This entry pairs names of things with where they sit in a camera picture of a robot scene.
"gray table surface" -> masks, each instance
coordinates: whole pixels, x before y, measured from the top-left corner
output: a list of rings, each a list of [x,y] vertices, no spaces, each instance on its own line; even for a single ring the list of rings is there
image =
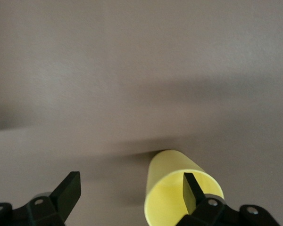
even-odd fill
[[[69,226],[145,226],[169,148],[283,226],[283,0],[0,0],[0,202],[79,170]]]

